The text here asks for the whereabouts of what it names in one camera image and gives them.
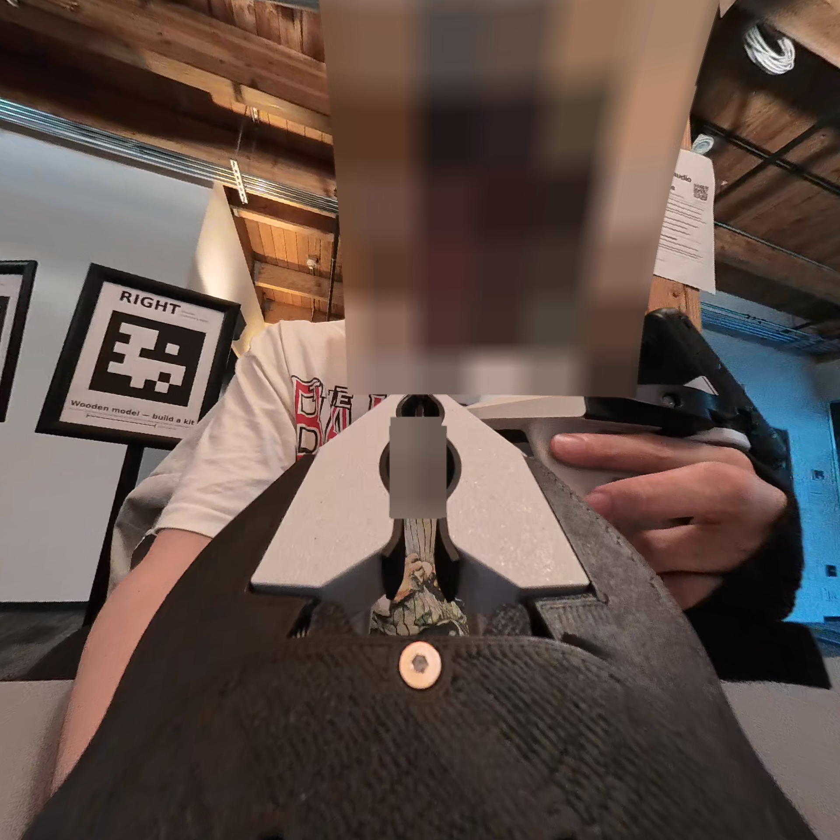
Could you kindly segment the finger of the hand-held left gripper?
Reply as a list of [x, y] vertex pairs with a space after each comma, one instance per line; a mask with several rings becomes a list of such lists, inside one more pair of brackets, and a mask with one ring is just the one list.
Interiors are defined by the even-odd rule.
[[468, 411], [501, 435], [528, 435], [534, 424], [545, 426], [550, 435], [589, 432], [582, 396], [486, 396]]

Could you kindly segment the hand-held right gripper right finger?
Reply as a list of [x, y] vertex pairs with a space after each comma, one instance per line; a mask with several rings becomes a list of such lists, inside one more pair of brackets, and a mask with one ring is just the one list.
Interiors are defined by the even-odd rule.
[[458, 599], [467, 615], [543, 597], [578, 595], [590, 580], [527, 458], [448, 395], [439, 395], [460, 462], [448, 498], [448, 536], [460, 557]]

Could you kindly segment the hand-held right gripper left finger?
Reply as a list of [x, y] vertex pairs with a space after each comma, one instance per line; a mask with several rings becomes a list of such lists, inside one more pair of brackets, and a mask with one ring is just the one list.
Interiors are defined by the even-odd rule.
[[380, 470], [401, 399], [386, 398], [320, 448], [251, 577], [257, 592], [338, 605], [368, 634], [373, 604], [404, 577], [404, 523], [390, 517]]

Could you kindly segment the thick wooden beam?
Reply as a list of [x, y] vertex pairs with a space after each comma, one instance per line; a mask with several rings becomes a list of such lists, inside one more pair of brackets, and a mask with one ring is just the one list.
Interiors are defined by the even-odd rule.
[[700, 314], [700, 292], [687, 284], [662, 276], [659, 273], [659, 256], [654, 263], [654, 274], [649, 292], [647, 311], [676, 309], [687, 316], [693, 326], [702, 331]]

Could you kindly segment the person's right forearm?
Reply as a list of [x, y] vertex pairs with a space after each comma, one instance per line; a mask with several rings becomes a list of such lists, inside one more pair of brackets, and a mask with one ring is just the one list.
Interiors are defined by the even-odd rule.
[[173, 586], [211, 539], [158, 533], [142, 561], [110, 595], [92, 625], [60, 733], [50, 792], [56, 793], [98, 730], [135, 648]]

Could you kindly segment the grey desk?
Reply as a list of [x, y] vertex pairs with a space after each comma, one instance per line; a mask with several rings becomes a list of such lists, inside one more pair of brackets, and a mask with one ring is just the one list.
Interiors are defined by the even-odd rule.
[[[1, 838], [25, 833], [49, 793], [70, 680], [1, 685]], [[838, 686], [722, 684], [761, 758], [817, 838], [839, 838]]]

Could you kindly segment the white printed paper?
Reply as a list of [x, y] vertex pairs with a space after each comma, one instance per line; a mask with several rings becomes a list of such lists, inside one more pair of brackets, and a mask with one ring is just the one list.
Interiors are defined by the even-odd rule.
[[654, 265], [657, 277], [716, 293], [712, 162], [681, 150], [675, 165]]

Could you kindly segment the black picture frame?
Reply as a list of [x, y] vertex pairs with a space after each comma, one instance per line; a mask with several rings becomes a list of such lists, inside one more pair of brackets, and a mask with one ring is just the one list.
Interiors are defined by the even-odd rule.
[[90, 264], [36, 432], [172, 449], [222, 390], [240, 306]]
[[35, 282], [35, 260], [1, 261], [1, 422], [5, 422]]

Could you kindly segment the person's left hand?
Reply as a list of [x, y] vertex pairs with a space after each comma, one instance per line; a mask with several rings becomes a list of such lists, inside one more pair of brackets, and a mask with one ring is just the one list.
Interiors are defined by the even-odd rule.
[[654, 434], [558, 434], [550, 449], [567, 466], [631, 474], [585, 501], [683, 610], [706, 600], [759, 550], [788, 508], [784, 492], [734, 448]]

